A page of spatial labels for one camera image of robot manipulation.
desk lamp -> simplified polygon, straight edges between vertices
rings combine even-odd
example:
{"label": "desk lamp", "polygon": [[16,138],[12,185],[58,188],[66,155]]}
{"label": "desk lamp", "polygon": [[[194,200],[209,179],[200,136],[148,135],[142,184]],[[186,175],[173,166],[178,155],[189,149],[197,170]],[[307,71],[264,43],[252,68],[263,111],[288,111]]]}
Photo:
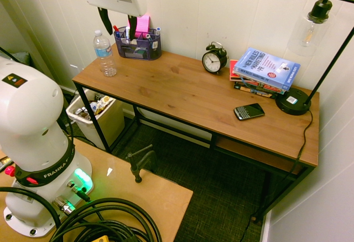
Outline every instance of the desk lamp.
{"label": "desk lamp", "polygon": [[[354,0],[342,1],[354,3]],[[299,28],[302,28],[302,30],[295,31],[295,34],[299,36],[291,37],[292,39],[290,39],[289,42],[289,49],[299,55],[314,54],[314,51],[316,50],[316,44],[319,42],[318,38],[321,37],[318,36],[318,33],[323,32],[323,29],[321,30],[320,28],[322,25],[325,25],[327,19],[329,18],[328,13],[331,8],[332,3],[329,0],[318,0],[312,8],[312,11],[307,15],[304,24],[299,26]],[[330,72],[353,35],[354,27],[352,28],[351,32],[341,45],[340,49],[332,59],[331,63],[323,73],[321,79],[318,81],[310,95],[307,95],[303,91],[292,87],[284,95],[278,95],[277,99],[275,100],[277,106],[282,111],[290,115],[299,116],[305,114],[310,109],[312,97],[315,95],[318,88],[327,77],[327,74]]]}

stack of books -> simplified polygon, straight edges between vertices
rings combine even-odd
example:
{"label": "stack of books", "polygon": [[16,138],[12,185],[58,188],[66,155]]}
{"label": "stack of books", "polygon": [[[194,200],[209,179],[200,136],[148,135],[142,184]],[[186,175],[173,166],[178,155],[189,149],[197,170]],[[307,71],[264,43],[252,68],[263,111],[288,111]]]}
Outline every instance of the stack of books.
{"label": "stack of books", "polygon": [[234,88],[275,99],[288,91],[300,64],[248,48],[239,61],[230,60]]}

lower shelf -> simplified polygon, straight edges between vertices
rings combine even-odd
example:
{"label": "lower shelf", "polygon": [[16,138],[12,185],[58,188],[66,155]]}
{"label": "lower shelf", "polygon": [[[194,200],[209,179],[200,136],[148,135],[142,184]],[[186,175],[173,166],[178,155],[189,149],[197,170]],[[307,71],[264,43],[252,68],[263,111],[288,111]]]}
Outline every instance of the lower shelf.
{"label": "lower shelf", "polygon": [[[264,163],[268,166],[278,168],[284,172],[289,172],[294,165],[294,161],[283,159],[281,157],[263,152],[261,150],[257,150],[250,146],[246,146],[223,137],[217,138],[215,146],[230,152],[237,153],[238,155],[253,159],[255,161]],[[298,164],[294,169],[293,174],[297,175],[302,170],[302,168],[303,166]]]}

black lamp base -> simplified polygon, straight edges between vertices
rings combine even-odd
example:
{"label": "black lamp base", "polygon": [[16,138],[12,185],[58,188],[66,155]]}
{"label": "black lamp base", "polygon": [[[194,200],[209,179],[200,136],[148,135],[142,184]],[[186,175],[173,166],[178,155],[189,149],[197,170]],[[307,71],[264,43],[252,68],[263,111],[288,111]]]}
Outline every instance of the black lamp base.
{"label": "black lamp base", "polygon": [[307,105],[305,104],[308,97],[303,91],[290,88],[285,94],[278,95],[275,102],[283,112],[293,116],[300,116],[305,114],[311,106],[311,101]]}

desk organizer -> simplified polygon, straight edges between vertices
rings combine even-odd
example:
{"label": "desk organizer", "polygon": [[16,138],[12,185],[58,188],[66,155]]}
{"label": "desk organizer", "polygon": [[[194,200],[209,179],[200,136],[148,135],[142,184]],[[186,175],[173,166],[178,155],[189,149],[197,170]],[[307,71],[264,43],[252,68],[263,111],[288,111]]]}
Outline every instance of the desk organizer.
{"label": "desk organizer", "polygon": [[156,29],[149,29],[147,33],[140,33],[136,38],[137,44],[127,39],[126,28],[120,27],[114,32],[119,55],[123,58],[133,58],[141,60],[155,60],[162,55],[160,34],[156,34]]}

